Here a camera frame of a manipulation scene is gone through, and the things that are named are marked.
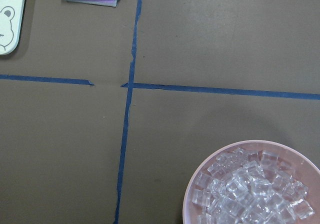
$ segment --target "blue tape line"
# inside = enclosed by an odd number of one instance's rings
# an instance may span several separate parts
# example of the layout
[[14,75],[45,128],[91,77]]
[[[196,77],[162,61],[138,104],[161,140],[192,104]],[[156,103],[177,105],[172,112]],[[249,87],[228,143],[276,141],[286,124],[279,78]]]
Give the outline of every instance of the blue tape line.
[[137,57],[137,30],[138,30],[138,21],[139,21],[140,14],[141,14],[141,8],[142,8],[142,0],[137,0],[134,30],[133,30],[132,49],[131,49],[132,61],[130,63],[129,81],[128,81],[128,86],[127,86],[128,91],[127,91],[127,95],[126,95],[123,131],[122,131],[122,142],[121,142],[121,150],[120,150],[120,161],[119,161],[119,170],[118,170],[118,180],[117,180],[117,185],[116,185],[117,202],[116,202],[116,209],[115,209],[113,224],[119,223],[120,202],[121,202],[122,184],[123,184],[125,158],[126,158],[126,148],[127,148],[127,140],[128,140],[129,113],[130,113],[130,106],[131,106],[131,101],[132,101],[134,79],[135,79],[135,66],[136,66],[136,57]]
[[[122,85],[121,87],[127,88],[128,83]],[[281,92],[281,91],[268,91],[268,90],[245,90],[245,89],[197,87],[197,86],[183,86],[183,85],[159,85],[159,84],[147,84],[147,83],[134,83],[133,88],[151,89],[151,90],[161,89],[166,91],[214,93],[214,94],[256,96],[256,97],[269,97],[269,98],[320,100],[320,94]]]
[[39,77],[39,76],[25,76],[25,75],[3,75],[0,74],[2,80],[27,81],[27,82],[42,82],[42,83],[63,83],[63,84],[77,84],[94,86],[91,81],[83,79],[70,78],[54,78],[54,77]]

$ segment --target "pink bowl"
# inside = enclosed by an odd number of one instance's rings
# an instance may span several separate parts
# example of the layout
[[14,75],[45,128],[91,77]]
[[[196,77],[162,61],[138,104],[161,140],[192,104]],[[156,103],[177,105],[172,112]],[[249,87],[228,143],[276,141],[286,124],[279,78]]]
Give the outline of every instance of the pink bowl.
[[288,146],[266,140],[245,140],[227,145],[217,150],[215,153],[211,154],[207,159],[205,159],[196,169],[193,176],[191,177],[184,195],[182,208],[184,224],[196,224],[197,216],[202,212],[202,209],[200,207],[192,203],[191,197],[192,190],[195,188],[194,180],[196,175],[200,171],[206,170],[210,165],[212,165],[216,161],[216,156],[218,154],[222,152],[230,152],[236,148],[275,152],[279,154],[279,158],[281,160],[290,163],[296,170],[294,177],[309,187],[306,200],[310,203],[315,211],[315,214],[313,216],[310,216],[305,220],[300,220],[297,218],[298,221],[296,223],[320,223],[320,170],[308,158]]

